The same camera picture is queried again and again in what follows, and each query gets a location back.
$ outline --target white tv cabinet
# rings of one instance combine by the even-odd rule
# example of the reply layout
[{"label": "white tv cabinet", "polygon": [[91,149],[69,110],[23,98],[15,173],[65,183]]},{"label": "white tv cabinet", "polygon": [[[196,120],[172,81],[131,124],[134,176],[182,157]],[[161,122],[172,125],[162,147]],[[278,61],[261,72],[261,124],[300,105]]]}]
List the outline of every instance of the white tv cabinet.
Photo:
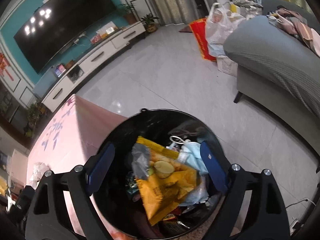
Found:
[{"label": "white tv cabinet", "polygon": [[[127,26],[118,31],[111,37],[105,39],[98,46],[90,50],[80,60],[78,60],[63,76],[58,80],[54,87],[48,92],[42,103],[54,112],[66,97],[97,67],[104,63],[111,56],[129,45],[129,41],[145,32],[141,22]],[[68,77],[75,67],[80,67],[83,74],[74,83]]]}]

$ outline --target pink tablecloth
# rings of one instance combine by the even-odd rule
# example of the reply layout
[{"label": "pink tablecloth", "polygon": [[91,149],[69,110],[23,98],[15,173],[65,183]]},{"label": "pink tablecloth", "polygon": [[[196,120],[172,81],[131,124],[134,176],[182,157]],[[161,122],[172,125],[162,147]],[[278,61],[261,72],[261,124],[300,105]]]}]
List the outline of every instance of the pink tablecloth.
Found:
[{"label": "pink tablecloth", "polygon": [[[55,173],[68,172],[76,165],[84,165],[95,155],[107,135],[126,118],[103,109],[83,98],[72,95],[55,114],[40,135],[28,158],[27,183],[36,162],[45,163]],[[84,235],[72,205],[65,193],[68,213],[76,233]],[[103,224],[114,239],[129,239],[113,228],[101,215]]]}]

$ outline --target gray plastic wrapper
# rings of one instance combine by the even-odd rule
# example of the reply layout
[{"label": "gray plastic wrapper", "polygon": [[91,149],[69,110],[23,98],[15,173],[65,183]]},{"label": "gray plastic wrapper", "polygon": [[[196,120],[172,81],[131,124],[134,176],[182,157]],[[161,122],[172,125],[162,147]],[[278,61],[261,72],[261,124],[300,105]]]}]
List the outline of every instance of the gray plastic wrapper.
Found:
[{"label": "gray plastic wrapper", "polygon": [[150,150],[143,144],[135,143],[132,147],[132,170],[138,179],[147,180]]}]

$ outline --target metal bolt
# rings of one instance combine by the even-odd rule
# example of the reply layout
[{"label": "metal bolt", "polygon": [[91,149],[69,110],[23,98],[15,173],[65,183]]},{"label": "metal bolt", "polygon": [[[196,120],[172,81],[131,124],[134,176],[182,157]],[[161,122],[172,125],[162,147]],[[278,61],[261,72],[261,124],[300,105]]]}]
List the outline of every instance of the metal bolt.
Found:
[{"label": "metal bolt", "polygon": [[46,177],[49,177],[49,176],[51,176],[51,174],[52,174],[52,171],[46,171],[45,173],[44,173],[44,175],[46,176]]},{"label": "metal bolt", "polygon": [[82,171],[83,170],[83,166],[82,165],[77,165],[76,167],[75,167],[75,171],[76,172],[79,172],[79,171]]},{"label": "metal bolt", "polygon": [[266,170],[263,170],[264,174],[266,174],[267,176],[271,175],[271,171],[266,169]]},{"label": "metal bolt", "polygon": [[231,167],[234,171],[239,171],[241,169],[239,164],[233,164]]}]

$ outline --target drawer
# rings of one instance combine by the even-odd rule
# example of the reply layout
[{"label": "drawer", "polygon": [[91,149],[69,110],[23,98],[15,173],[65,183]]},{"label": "drawer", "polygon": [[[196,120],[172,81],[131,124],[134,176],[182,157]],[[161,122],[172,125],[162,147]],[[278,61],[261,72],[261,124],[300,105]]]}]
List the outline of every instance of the drawer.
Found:
[{"label": "drawer", "polygon": [[89,57],[81,62],[79,66],[85,73],[91,72],[115,53],[116,48],[113,46],[112,42],[109,41],[94,51]]},{"label": "drawer", "polygon": [[72,91],[73,85],[73,82],[67,76],[64,76],[43,101],[45,106],[54,112]]},{"label": "drawer", "polygon": [[123,33],[119,34],[115,38],[113,38],[111,41],[113,45],[116,47],[116,49],[122,47],[124,44],[126,44],[128,41],[133,39],[134,37],[138,36],[139,34],[145,32],[145,28],[142,23],[139,23],[135,25],[134,27],[124,31]]}]

